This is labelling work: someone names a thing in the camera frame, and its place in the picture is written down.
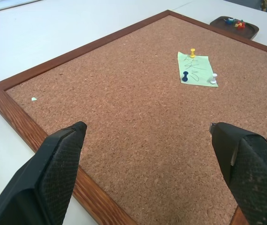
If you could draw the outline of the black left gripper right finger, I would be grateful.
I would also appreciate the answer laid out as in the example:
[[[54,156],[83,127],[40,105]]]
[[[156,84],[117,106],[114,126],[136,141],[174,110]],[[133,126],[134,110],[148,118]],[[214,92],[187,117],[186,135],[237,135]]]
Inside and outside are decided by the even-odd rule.
[[[267,140],[224,122],[212,123],[210,133],[223,178],[246,220],[267,225]]]

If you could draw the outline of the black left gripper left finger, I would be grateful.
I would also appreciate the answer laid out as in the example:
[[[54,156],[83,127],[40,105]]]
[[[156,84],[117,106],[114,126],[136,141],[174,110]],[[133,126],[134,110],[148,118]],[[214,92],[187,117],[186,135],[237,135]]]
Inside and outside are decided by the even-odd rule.
[[[61,225],[75,186],[87,125],[49,135],[0,194],[0,225]]]

